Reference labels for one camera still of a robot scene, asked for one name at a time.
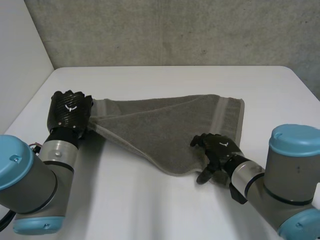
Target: white table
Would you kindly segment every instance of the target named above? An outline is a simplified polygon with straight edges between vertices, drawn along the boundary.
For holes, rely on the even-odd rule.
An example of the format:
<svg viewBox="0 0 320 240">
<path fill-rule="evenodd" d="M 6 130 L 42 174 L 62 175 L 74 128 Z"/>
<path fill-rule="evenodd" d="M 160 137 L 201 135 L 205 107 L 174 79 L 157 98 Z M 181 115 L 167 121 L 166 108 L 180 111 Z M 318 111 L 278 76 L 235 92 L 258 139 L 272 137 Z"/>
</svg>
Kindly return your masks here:
<svg viewBox="0 0 320 240">
<path fill-rule="evenodd" d="M 196 94 L 242 98 L 240 148 L 265 167 L 268 140 L 284 123 L 320 128 L 320 102 L 282 66 L 68 67 L 54 71 L 7 130 L 26 143 L 48 136 L 55 91 L 82 91 L 95 99 L 139 100 Z M 254 208 L 226 189 L 196 185 L 196 174 L 168 176 L 147 160 L 91 136 L 75 166 L 63 229 L 47 236 L 6 240 L 276 240 Z M 320 191 L 313 204 L 320 207 Z"/>
</svg>

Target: robotic hand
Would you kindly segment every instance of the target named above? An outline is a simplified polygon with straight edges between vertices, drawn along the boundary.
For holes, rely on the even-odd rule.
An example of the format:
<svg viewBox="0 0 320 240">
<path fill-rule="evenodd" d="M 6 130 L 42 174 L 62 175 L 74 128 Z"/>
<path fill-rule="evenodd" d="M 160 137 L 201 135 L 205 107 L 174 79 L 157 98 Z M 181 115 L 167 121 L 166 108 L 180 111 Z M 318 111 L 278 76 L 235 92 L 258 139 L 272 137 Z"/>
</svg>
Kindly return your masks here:
<svg viewBox="0 0 320 240">
<path fill-rule="evenodd" d="M 228 137 L 195 136 L 209 159 L 197 183 L 206 183 L 215 171 L 231 179 L 231 197 L 249 201 L 277 233 L 286 240 L 320 239 L 320 211 L 312 206 L 320 182 L 320 130 L 285 124 L 272 131 L 266 170 L 245 158 Z"/>
<path fill-rule="evenodd" d="M 47 119 L 50 135 L 38 156 L 17 137 L 0 135 L 0 205 L 10 209 L 0 220 L 0 231 L 15 213 L 13 230 L 17 234 L 52 234 L 62 227 L 79 139 L 92 105 L 91 96 L 82 92 L 57 91 Z"/>
</svg>

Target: cable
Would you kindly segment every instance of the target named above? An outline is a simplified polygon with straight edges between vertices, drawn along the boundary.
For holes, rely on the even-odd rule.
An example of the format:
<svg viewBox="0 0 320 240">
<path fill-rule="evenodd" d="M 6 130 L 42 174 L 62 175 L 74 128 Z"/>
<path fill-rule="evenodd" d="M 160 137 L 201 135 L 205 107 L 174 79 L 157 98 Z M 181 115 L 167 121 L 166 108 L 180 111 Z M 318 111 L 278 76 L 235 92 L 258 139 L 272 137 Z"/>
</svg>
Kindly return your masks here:
<svg viewBox="0 0 320 240">
<path fill-rule="evenodd" d="M 14 219 L 16 213 L 12 210 L 9 210 L 8 213 L 0 220 L 0 232 L 4 230 Z"/>
</svg>

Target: blue cap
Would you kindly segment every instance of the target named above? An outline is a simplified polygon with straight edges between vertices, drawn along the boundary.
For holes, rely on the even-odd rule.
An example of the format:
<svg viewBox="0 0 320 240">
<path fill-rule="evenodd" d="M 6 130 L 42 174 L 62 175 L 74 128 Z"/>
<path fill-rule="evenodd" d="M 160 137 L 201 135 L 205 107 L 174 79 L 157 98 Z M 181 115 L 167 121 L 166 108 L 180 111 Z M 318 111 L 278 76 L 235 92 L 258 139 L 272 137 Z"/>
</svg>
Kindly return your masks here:
<svg viewBox="0 0 320 240">
<path fill-rule="evenodd" d="M 19 138 L 0 135 L 0 190 L 20 181 L 34 162 L 31 148 Z"/>
<path fill-rule="evenodd" d="M 270 148 L 289 157 L 320 154 L 320 129 L 312 126 L 284 124 L 277 126 L 269 140 Z"/>
<path fill-rule="evenodd" d="M 285 240 L 315 240 L 320 237 L 320 211 L 308 209 L 288 218 L 278 229 Z"/>
<path fill-rule="evenodd" d="M 21 235 L 45 235 L 58 232 L 64 216 L 30 217 L 14 220 L 13 231 Z"/>
</svg>

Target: towel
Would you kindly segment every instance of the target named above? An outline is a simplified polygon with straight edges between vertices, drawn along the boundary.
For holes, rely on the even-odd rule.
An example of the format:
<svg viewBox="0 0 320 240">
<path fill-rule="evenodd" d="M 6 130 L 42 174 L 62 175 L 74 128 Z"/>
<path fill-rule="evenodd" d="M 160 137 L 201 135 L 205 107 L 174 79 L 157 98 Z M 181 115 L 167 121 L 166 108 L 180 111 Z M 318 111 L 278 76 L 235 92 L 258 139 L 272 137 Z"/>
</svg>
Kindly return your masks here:
<svg viewBox="0 0 320 240">
<path fill-rule="evenodd" d="M 218 95 L 190 95 L 133 101 L 93 100 L 88 128 L 149 160 L 172 176 L 202 172 L 209 160 L 200 147 L 190 147 L 195 135 L 228 136 L 239 146 L 244 101 Z M 214 173 L 212 183 L 227 186 L 226 173 Z"/>
</svg>

